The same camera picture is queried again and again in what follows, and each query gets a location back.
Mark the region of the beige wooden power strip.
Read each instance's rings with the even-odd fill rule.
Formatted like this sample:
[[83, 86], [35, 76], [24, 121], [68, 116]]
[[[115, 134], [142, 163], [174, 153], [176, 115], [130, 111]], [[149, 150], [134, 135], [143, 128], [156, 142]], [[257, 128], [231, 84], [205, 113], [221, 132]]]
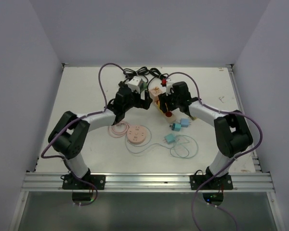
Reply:
[[157, 110], [162, 114], [162, 116], [165, 118], [165, 120], [169, 123], [175, 123], [176, 122], [176, 116], [171, 112], [171, 111], [167, 111], [167, 112], [162, 112], [162, 110], [159, 108], [160, 103], [159, 100], [154, 102], [154, 106], [157, 108]]

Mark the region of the yellow cube adapter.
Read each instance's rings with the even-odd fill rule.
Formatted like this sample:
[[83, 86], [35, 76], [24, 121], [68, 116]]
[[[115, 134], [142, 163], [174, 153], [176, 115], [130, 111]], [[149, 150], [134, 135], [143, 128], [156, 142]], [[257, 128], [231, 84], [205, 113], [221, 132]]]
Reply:
[[163, 103], [163, 102], [161, 102], [161, 101], [158, 101], [157, 105], [158, 105], [159, 110], [160, 110], [163, 114], [166, 114], [166, 113], [169, 111], [166, 103]]

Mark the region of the light pink cube adapter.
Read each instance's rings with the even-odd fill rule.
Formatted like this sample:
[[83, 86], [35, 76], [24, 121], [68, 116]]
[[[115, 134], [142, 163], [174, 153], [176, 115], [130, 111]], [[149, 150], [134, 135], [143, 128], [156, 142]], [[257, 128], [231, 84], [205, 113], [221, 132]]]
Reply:
[[153, 102], [158, 101], [158, 96], [161, 95], [163, 91], [159, 87], [154, 87], [149, 90], [149, 94]]

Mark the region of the teal dual usb charger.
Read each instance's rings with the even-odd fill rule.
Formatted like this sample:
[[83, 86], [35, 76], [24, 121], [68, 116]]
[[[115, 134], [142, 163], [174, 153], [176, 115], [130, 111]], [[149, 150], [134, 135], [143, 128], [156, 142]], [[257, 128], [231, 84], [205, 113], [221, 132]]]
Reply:
[[173, 131], [180, 131], [181, 128], [182, 128], [182, 125], [180, 123], [172, 123], [172, 124], [169, 125], [169, 127]]

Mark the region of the pink round socket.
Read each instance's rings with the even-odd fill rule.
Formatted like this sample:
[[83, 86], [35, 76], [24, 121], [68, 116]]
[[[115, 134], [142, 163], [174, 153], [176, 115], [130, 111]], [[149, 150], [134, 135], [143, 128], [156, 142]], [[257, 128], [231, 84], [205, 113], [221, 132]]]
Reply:
[[147, 132], [144, 126], [134, 125], [127, 130], [126, 135], [131, 144], [141, 144], [146, 140]]

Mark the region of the light teal charger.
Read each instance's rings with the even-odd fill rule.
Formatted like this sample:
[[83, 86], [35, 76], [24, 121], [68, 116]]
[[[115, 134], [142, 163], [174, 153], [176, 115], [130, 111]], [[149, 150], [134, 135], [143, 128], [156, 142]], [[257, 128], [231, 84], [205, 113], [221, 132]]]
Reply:
[[168, 134], [163, 140], [166, 144], [173, 144], [176, 142], [176, 137], [173, 134]]

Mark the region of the light blue charger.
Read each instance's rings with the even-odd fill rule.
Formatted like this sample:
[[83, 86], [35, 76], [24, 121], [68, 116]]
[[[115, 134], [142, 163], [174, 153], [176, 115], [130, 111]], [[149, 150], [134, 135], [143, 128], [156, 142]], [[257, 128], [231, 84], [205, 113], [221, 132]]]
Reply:
[[191, 125], [191, 121], [189, 118], [181, 118], [180, 124], [181, 124], [181, 127], [187, 128]]

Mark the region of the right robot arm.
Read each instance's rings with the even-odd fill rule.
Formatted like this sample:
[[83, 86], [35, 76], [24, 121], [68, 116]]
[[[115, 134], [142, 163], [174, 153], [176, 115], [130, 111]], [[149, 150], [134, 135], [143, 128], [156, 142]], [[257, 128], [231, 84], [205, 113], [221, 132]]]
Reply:
[[167, 113], [175, 109], [189, 117], [196, 117], [213, 126], [218, 147], [214, 161], [206, 169], [205, 183], [216, 189], [222, 183], [222, 177], [229, 172], [231, 161], [235, 155], [243, 153], [252, 143], [253, 138], [244, 116], [238, 110], [225, 112], [211, 108], [199, 97], [191, 97], [185, 82], [169, 83], [165, 80], [161, 85], [166, 92], [158, 95], [159, 108]]

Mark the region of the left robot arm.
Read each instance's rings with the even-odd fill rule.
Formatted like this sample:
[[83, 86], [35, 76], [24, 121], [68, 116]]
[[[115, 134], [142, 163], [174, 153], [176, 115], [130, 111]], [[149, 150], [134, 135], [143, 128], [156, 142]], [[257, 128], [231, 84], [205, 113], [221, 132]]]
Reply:
[[90, 169], [85, 164], [81, 150], [87, 134], [95, 129], [116, 125], [121, 122], [131, 108], [149, 109], [152, 103], [148, 90], [141, 93], [132, 91], [128, 86], [120, 87], [106, 106], [105, 110], [92, 112], [87, 115], [77, 115], [71, 111], [65, 112], [48, 137], [49, 147], [60, 154], [67, 168], [73, 175], [74, 184], [85, 189], [90, 185]]

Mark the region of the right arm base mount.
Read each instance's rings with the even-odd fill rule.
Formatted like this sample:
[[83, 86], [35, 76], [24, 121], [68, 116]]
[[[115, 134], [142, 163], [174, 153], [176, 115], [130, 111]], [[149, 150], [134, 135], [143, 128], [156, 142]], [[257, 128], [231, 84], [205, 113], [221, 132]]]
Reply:
[[[197, 188], [209, 180], [212, 174], [206, 170], [204, 173], [202, 170], [197, 170], [196, 173], [189, 176], [191, 190], [197, 190]], [[233, 183], [231, 176], [226, 173], [224, 176], [215, 177], [211, 181], [205, 183], [201, 190], [232, 190]]]

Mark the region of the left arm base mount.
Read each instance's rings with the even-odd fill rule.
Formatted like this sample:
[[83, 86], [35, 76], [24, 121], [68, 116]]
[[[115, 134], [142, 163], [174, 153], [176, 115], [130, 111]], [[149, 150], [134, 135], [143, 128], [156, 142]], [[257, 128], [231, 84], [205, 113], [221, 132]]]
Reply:
[[106, 176], [102, 174], [86, 174], [82, 181], [75, 179], [71, 173], [62, 175], [60, 179], [63, 180], [62, 188], [64, 190], [88, 190], [90, 185], [82, 181], [93, 184], [97, 190], [104, 190], [106, 183]]

